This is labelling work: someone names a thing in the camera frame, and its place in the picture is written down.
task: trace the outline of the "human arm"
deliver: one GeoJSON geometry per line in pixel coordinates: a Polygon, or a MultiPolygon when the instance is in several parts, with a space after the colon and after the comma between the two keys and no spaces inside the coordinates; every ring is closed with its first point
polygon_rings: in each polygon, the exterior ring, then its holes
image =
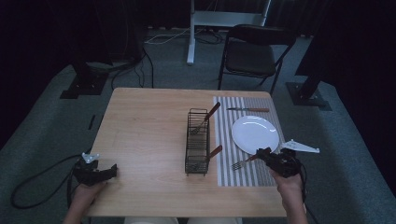
{"type": "Polygon", "coordinates": [[[273,170],[270,170],[270,174],[277,183],[277,191],[282,197],[289,224],[307,224],[300,175],[285,178],[273,170]]]}
{"type": "Polygon", "coordinates": [[[80,184],[76,188],[75,196],[64,218],[64,224],[80,224],[93,200],[105,186],[106,182],[90,187],[80,184]]]}

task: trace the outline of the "desk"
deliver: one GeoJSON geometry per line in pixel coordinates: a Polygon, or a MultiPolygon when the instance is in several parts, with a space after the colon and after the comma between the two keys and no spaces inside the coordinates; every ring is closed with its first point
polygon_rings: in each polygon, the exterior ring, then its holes
{"type": "Polygon", "coordinates": [[[196,11],[195,2],[191,0],[191,17],[190,17],[190,44],[187,56],[187,64],[194,63],[195,54],[195,25],[205,26],[224,26],[233,27],[237,24],[255,24],[264,26],[268,8],[271,0],[267,0],[264,4],[262,13],[240,13],[240,12],[221,12],[221,11],[196,11]]]}
{"type": "Polygon", "coordinates": [[[184,173],[188,112],[210,109],[214,96],[270,99],[261,91],[115,89],[92,153],[100,170],[116,163],[119,174],[88,216],[284,217],[276,187],[219,187],[216,158],[205,176],[184,173]]]}

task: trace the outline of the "chair back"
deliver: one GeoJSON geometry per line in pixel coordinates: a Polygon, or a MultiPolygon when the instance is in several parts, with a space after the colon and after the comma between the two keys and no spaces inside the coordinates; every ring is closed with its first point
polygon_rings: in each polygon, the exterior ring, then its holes
{"type": "Polygon", "coordinates": [[[255,45],[287,45],[290,47],[296,41],[296,34],[288,29],[238,24],[229,30],[226,43],[230,38],[237,38],[255,45]]]}

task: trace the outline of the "placemat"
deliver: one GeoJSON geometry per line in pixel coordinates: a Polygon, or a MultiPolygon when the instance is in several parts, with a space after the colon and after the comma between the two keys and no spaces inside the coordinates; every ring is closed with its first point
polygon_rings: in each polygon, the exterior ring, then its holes
{"type": "Polygon", "coordinates": [[[259,186],[275,186],[275,180],[268,172],[265,162],[257,159],[249,162],[246,167],[233,171],[231,165],[244,161],[250,157],[245,151],[240,149],[232,138],[233,123],[247,115],[257,116],[270,121],[279,134],[279,146],[285,142],[276,109],[272,99],[269,98],[247,98],[247,97],[222,97],[215,96],[214,104],[221,103],[221,107],[215,113],[215,132],[216,145],[222,145],[223,150],[218,155],[218,185],[222,187],[259,187],[259,186]],[[265,107],[270,112],[251,112],[251,111],[231,111],[229,107],[265,107]]]}

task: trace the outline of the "utensil holder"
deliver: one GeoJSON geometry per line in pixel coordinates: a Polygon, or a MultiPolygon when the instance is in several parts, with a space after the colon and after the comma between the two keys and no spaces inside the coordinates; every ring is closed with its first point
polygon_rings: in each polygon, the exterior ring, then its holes
{"type": "Polygon", "coordinates": [[[186,141],[186,174],[207,174],[209,167],[209,148],[210,148],[210,128],[209,120],[202,122],[207,115],[206,109],[190,109],[187,125],[186,141]],[[198,133],[192,134],[191,131],[201,125],[198,133]]]}

